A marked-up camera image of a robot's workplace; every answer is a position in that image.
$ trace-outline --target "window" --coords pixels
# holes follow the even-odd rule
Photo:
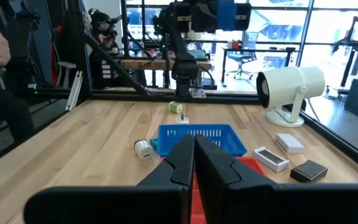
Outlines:
[[[308,7],[309,0],[249,0],[252,6]]]
[[[217,30],[214,34],[202,33],[200,40],[242,40],[242,31]]]
[[[145,0],[144,4],[146,5],[169,5],[172,0]],[[140,5],[142,4],[142,0],[127,0],[127,4],[136,4]]]
[[[349,60],[351,47],[340,46],[335,53],[332,53],[332,49],[330,45],[306,45],[303,50],[301,66],[317,65],[324,72],[327,85],[339,86]]]
[[[269,49],[270,47],[276,47],[278,50],[285,50],[287,47],[294,47],[298,50],[298,45],[271,45],[271,44],[257,44],[255,46],[258,50]],[[267,71],[277,68],[282,68],[285,66],[285,59],[287,57],[287,53],[276,53],[276,52],[257,52],[256,60],[251,60],[243,65],[243,69],[248,72],[257,73],[260,71]],[[223,49],[216,49],[216,57],[222,57],[218,55],[223,55]],[[298,52],[292,53],[289,66],[295,66],[296,59],[298,57]],[[238,63],[232,59],[226,59],[226,72],[231,70],[235,70],[238,67]]]
[[[160,14],[161,9],[147,8],[145,10],[146,18],[146,32],[153,39],[157,39],[154,35],[153,17]],[[141,8],[130,8],[127,9],[127,16],[129,17],[128,30],[131,32],[135,39],[141,39],[142,36],[142,9]]]
[[[306,11],[253,10],[248,32],[259,42],[300,42]]]
[[[358,9],[355,0],[314,0],[314,7]]]
[[[347,11],[314,11],[306,37],[307,42],[333,43],[347,36],[353,17],[358,12]],[[352,40],[358,40],[358,22],[354,26]]]

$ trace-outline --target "black metal frame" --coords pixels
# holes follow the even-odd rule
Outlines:
[[[311,14],[311,11],[313,10],[313,7],[311,7],[314,3],[314,0],[311,0],[311,4],[307,8],[301,8],[301,10],[308,11],[309,17]],[[122,23],[127,24],[126,19],[126,1],[121,0],[121,11],[122,11]],[[160,93],[153,93],[150,94],[148,91],[145,91],[144,89],[136,89],[135,91],[102,91],[102,90],[93,90],[91,86],[91,77],[90,77],[90,70],[89,70],[89,61],[86,53],[86,47],[85,43],[89,42],[89,40],[86,40],[85,33],[82,32],[84,30],[83,25],[83,17],[81,14],[81,8],[80,8],[80,1],[79,0],[69,0],[68,1],[68,13],[70,14],[70,22],[72,24],[71,26],[71,33],[73,34],[73,41],[78,44],[78,47],[76,48],[78,51],[73,52],[73,55],[79,56],[81,60],[79,60],[79,64],[77,65],[78,70],[83,71],[83,84],[81,87],[81,95],[80,100],[127,100],[127,101],[162,101],[162,102],[169,102],[169,101],[179,101],[184,103],[220,103],[220,104],[259,104],[259,99],[256,95],[236,95],[236,94],[225,94],[225,93],[207,93],[207,98],[179,98],[174,95],[174,92],[160,92]],[[269,8],[269,7],[255,7],[255,9],[280,9],[280,7],[275,8]],[[297,8],[288,7],[287,10],[293,9],[297,10]],[[123,44],[125,52],[128,52],[128,43],[127,43],[127,26],[123,26]],[[302,35],[302,40],[300,45],[306,45],[308,43],[305,43],[307,31]],[[118,64],[108,55],[103,55],[104,59],[106,61],[112,62],[113,67],[117,67],[122,69],[121,66],[118,66]],[[69,90],[43,90],[39,89],[37,90],[37,93],[39,96],[42,97],[49,97],[49,98],[68,98],[68,95],[70,93]],[[331,144],[336,146],[339,150],[341,150],[343,153],[347,154],[351,159],[355,160],[358,163],[358,149],[346,142],[344,139],[340,138],[337,134],[335,134],[332,130],[327,128],[326,126],[322,125],[321,123],[317,122],[317,120],[313,119],[312,117],[308,116],[303,111],[300,113],[300,116],[305,120],[305,123],[312,129],[314,129],[317,133],[322,135],[326,140],[328,140]],[[40,131],[43,128],[46,128],[47,125],[53,123],[57,118],[50,121],[45,126],[39,128],[37,131]],[[8,151],[6,151],[4,154],[8,153],[10,150],[18,146],[19,144],[15,144],[12,146]]]
[[[50,105],[56,103],[57,101],[58,101],[58,99],[56,99],[56,98],[55,98],[53,101],[49,100],[49,104],[43,105],[43,106],[41,106],[40,108],[31,111],[30,114],[31,114],[31,115],[34,115],[34,114],[38,113],[39,111],[42,111],[43,109],[47,108],[48,106],[50,106]],[[8,125],[4,125],[4,126],[0,127],[0,132],[3,131],[3,130],[5,130],[5,129],[7,129],[8,127],[9,127]]]
[[[126,9],[127,8],[140,8],[140,7],[142,7],[141,4],[128,4],[128,5],[126,5]],[[146,8],[164,8],[164,7],[166,7],[166,5],[145,5],[144,8],[143,8],[143,11]],[[314,0],[310,0],[309,5],[307,7],[254,6],[254,7],[252,7],[252,10],[306,11],[305,23],[304,23],[304,26],[303,26],[303,32],[302,32],[300,42],[293,42],[293,43],[290,43],[290,42],[257,42],[257,44],[283,44],[283,45],[293,44],[293,45],[299,45],[300,53],[298,54],[298,58],[296,59],[296,66],[300,66],[300,64],[301,64],[301,60],[302,60],[305,45],[333,45],[334,44],[334,43],[306,42],[306,36],[307,36],[307,33],[308,33],[308,29],[309,29],[311,15],[312,15],[312,13],[314,11],[341,11],[341,12],[355,11],[355,12],[358,12],[358,8],[357,9],[350,9],[350,8],[341,8],[341,7],[338,7],[338,8],[314,7]],[[226,43],[227,41],[223,41],[223,40],[198,40],[198,42]]]
[[[44,130],[45,128],[47,128],[48,126],[50,126],[52,123],[54,123],[55,121],[57,121],[59,118],[63,117],[64,115],[66,115],[68,113],[68,111],[64,111],[61,114],[57,115],[56,117],[52,118],[50,121],[46,122],[45,124],[39,126],[38,128],[36,128],[34,130],[33,135],[38,134],[39,132],[41,132],[42,130]],[[13,149],[15,149],[17,146],[20,146],[21,144],[23,144],[24,142],[26,142],[28,139],[30,139],[32,136],[27,136],[25,139],[19,141],[19,142],[15,142],[13,144],[11,144],[10,146],[8,146],[7,148],[5,148],[4,150],[0,151],[0,158],[2,158],[3,156],[5,156],[6,154],[8,154],[9,152],[11,152]]]

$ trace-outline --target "small white box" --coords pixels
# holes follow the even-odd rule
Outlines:
[[[283,146],[287,153],[302,153],[305,151],[305,147],[291,134],[277,134],[276,141]]]
[[[288,159],[281,158],[280,156],[266,149],[266,147],[255,149],[252,157],[257,159],[263,165],[271,168],[275,172],[285,170],[290,163]]]

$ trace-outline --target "wooden tabletop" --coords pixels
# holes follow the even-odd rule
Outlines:
[[[294,183],[290,169],[311,159],[328,168],[322,182],[358,182],[358,165],[308,126],[290,129],[265,119],[261,106],[184,105],[190,123],[230,124],[252,151],[266,146],[288,158],[276,182]],[[173,124],[177,114],[168,103],[87,101],[0,159],[0,223],[23,223],[22,208],[41,189],[59,185],[136,185],[159,164],[159,156],[140,161],[134,141],[157,137],[160,124]],[[290,133],[303,154],[287,154],[276,143],[277,133]]]
[[[138,69],[142,67],[142,69],[147,70],[165,70],[165,60],[154,60],[150,62],[150,60],[140,60],[140,59],[125,59],[121,60],[121,65],[125,69]],[[211,69],[211,62],[198,61],[198,66],[203,67],[207,70]],[[170,60],[170,70],[173,67],[173,60]]]

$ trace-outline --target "white charger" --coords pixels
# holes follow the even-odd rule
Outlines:
[[[276,141],[286,150],[287,153],[302,153],[305,147],[298,142],[291,134],[277,134]]]
[[[140,160],[144,161],[153,158],[153,147],[146,141],[146,139],[136,141],[134,148]]]
[[[290,163],[288,159],[281,158],[280,156],[272,153],[270,150],[266,149],[265,146],[255,149],[252,157],[275,172],[285,170]]]
[[[180,117],[176,119],[176,124],[189,124],[189,119],[185,118],[183,113],[180,114]]]

